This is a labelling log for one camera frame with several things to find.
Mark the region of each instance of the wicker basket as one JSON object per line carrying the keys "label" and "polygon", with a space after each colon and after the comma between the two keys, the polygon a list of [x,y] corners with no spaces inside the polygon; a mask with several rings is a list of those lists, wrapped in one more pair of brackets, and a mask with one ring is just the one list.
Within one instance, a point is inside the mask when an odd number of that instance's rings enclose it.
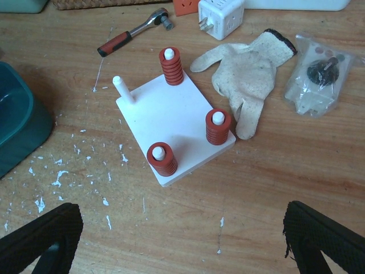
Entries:
{"label": "wicker basket", "polygon": [[94,7],[130,6],[171,0],[52,0],[58,10],[91,9]]}

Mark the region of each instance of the spring stack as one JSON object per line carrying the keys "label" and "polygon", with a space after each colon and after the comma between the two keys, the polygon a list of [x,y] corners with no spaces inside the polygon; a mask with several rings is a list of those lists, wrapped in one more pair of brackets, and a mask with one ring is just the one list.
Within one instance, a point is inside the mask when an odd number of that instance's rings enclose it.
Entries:
{"label": "spring stack", "polygon": [[209,143],[219,146],[227,141],[231,117],[223,109],[215,108],[205,117],[206,139]]}
{"label": "spring stack", "polygon": [[184,72],[179,50],[175,47],[167,47],[160,51],[159,58],[166,82],[171,86],[181,84],[184,80]]}
{"label": "spring stack", "polygon": [[[153,156],[154,149],[162,149],[161,157],[156,159]],[[177,170],[177,161],[171,147],[163,142],[154,143],[147,151],[147,161],[161,176],[171,176]]]}

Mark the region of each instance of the white peg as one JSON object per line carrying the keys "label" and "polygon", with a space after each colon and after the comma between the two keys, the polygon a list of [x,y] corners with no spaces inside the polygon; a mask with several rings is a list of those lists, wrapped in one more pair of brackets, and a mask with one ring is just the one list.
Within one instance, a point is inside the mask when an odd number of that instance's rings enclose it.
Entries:
{"label": "white peg", "polygon": [[223,112],[217,111],[213,114],[212,122],[213,122],[213,124],[220,126],[224,123],[224,119],[225,119],[225,117],[224,117]]}
{"label": "white peg", "polygon": [[135,102],[132,94],[130,93],[127,85],[124,83],[123,79],[119,76],[113,77],[113,84],[115,88],[118,90],[120,96],[126,103],[133,104]]}
{"label": "white peg", "polygon": [[164,56],[166,60],[171,60],[175,57],[175,52],[173,51],[173,49],[166,49]]}
{"label": "white peg", "polygon": [[162,161],[163,159],[165,159],[165,155],[166,152],[164,150],[163,147],[155,147],[152,150],[152,156],[157,160],[157,161]]}

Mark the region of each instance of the white plug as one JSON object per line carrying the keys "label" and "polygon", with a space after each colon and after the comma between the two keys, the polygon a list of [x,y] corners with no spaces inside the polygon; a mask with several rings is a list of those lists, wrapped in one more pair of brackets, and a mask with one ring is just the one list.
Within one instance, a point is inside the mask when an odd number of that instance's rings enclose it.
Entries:
{"label": "white plug", "polygon": [[223,40],[242,24],[244,4],[245,0],[200,0],[200,30]]}

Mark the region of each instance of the red wrench handle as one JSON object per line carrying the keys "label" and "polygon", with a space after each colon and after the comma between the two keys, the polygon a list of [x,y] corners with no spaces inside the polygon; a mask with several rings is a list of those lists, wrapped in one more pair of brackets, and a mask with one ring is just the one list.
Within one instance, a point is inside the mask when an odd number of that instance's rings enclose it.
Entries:
{"label": "red wrench handle", "polygon": [[129,33],[129,31],[125,31],[99,47],[98,53],[101,57],[106,57],[109,54],[112,54],[117,49],[120,49],[121,47],[126,45],[131,40],[131,34]]}

